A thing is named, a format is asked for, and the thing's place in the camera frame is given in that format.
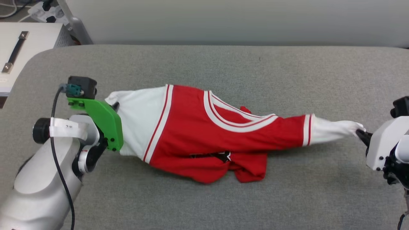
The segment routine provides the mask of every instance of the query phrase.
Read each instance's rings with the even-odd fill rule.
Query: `white stripe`
[[[173,92],[173,85],[169,85],[169,91],[168,91],[168,98],[166,101],[166,106],[165,106],[165,110],[163,111],[163,116],[162,119],[159,121],[159,126],[155,132],[155,135],[152,138],[152,142],[151,145],[148,149],[148,152],[146,153],[146,158],[145,158],[145,162],[149,164],[149,162],[151,161],[153,152],[155,151],[157,142],[159,141],[160,136],[162,135],[163,129],[165,127],[166,121],[168,119],[169,116],[169,111],[171,110],[171,102],[172,102],[172,92]]]
[[[308,145],[308,139],[310,137],[310,116],[309,114],[305,115],[305,120],[304,120],[304,139],[303,139],[303,146]]]
[[[223,100],[221,100],[220,98],[218,98],[216,95],[214,95],[211,91],[210,91],[210,93],[211,93],[211,97],[216,98],[216,99],[210,98],[211,102],[212,102],[213,104],[215,104],[216,106],[220,107],[220,108],[223,108],[223,109],[226,109],[226,110],[229,110],[229,111],[232,111],[232,112],[236,112],[236,113],[240,114],[242,117],[244,117],[244,118],[246,118],[246,119],[249,119],[249,120],[252,120],[252,121],[254,121],[254,120],[260,120],[260,119],[266,117],[266,116],[256,116],[256,115],[252,115],[252,114],[246,113],[246,112],[244,112],[244,111],[241,111],[241,110],[239,110],[238,108],[235,108],[235,107],[233,107],[233,106],[227,104],[226,102],[224,102]]]
[[[211,92],[211,91],[207,91],[207,92],[208,92],[209,97],[210,97],[210,100],[211,100],[211,98],[212,98],[212,92]],[[252,124],[257,123],[257,122],[259,122],[259,121],[261,121],[261,120],[267,119],[267,117],[269,117],[269,116],[271,116],[271,115],[275,115],[275,114],[270,114],[270,115],[268,115],[268,116],[265,116],[265,117],[263,117],[263,118],[259,118],[259,119],[256,119],[256,120],[252,119],[251,122],[247,122],[247,123],[235,123],[235,122],[231,122],[231,121],[228,121],[228,120],[224,119],[224,118],[217,112],[217,110],[214,108],[213,102],[212,102],[212,101],[209,101],[209,98],[207,98],[207,104],[210,104],[210,106],[212,107],[214,113],[211,112],[211,114],[212,114],[213,116],[216,115],[216,117],[217,117],[219,120],[221,120],[221,121],[223,121],[223,122],[225,122],[225,123],[227,123],[227,124],[230,124],[230,125],[232,125],[232,126],[248,126],[248,125],[252,125]]]
[[[217,126],[223,128],[223,129],[225,129],[225,130],[231,131],[231,132],[236,132],[236,133],[252,132],[252,131],[261,129],[261,128],[263,128],[263,127],[265,127],[265,126],[271,124],[273,121],[275,121],[275,119],[278,118],[277,116],[274,115],[274,116],[272,116],[272,117],[270,117],[270,118],[268,118],[268,119],[265,119],[265,120],[261,121],[260,123],[253,124],[253,125],[247,126],[247,127],[235,127],[235,126],[229,125],[229,124],[232,123],[232,122],[229,122],[229,124],[225,124],[225,123],[223,123],[219,118],[217,118],[217,117],[213,114],[213,112],[211,111],[211,107],[210,107],[210,106],[211,106],[212,104],[209,102],[208,96],[209,96],[209,93],[208,93],[207,91],[205,91],[204,94],[203,94],[203,101],[204,101],[204,105],[205,105],[205,106],[204,106],[204,110],[206,111],[208,117],[209,117],[210,120],[212,120],[212,122],[213,122],[214,124],[216,124]],[[255,122],[249,122],[249,123],[246,123],[246,124],[236,124],[236,123],[233,123],[233,124],[235,124],[235,125],[249,125],[249,124],[255,123]]]

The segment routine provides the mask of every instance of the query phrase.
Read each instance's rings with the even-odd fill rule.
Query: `basketball jersey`
[[[118,91],[106,101],[119,102],[124,133],[120,154],[138,156],[155,168],[202,183],[216,181],[229,169],[241,182],[261,180],[267,151],[336,140],[362,126],[313,114],[257,116],[211,91],[188,86]]]

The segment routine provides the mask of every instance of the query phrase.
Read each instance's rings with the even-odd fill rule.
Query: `metal handle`
[[[14,50],[10,55],[9,61],[6,64],[4,64],[2,73],[9,74],[11,72],[14,66],[14,62],[17,59],[18,53],[20,53],[21,47],[23,46],[24,41],[27,39],[28,34],[29,34],[28,31],[21,32],[20,36],[18,37],[17,44],[14,47]]]

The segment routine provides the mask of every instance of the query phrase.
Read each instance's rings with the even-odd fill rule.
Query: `black knob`
[[[391,109],[391,116],[393,117],[393,118],[396,118],[396,110],[393,108],[393,109]]]
[[[37,144],[44,144],[50,137],[50,118],[40,118],[33,126],[33,140]]]

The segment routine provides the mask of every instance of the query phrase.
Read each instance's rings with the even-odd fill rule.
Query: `gray table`
[[[40,53],[0,110],[0,202],[39,148],[33,124],[50,115],[55,91],[70,75],[97,80],[98,99],[183,84],[255,114],[316,113],[374,131],[390,119],[392,101],[409,94],[408,60],[408,50],[375,47],[93,45]],[[61,97],[56,116],[73,113]],[[272,153],[266,178],[247,184],[230,172],[202,185],[106,151],[75,207],[82,229],[383,230],[396,228],[406,209],[402,195],[400,185],[387,185],[365,166],[364,145],[349,138]]]

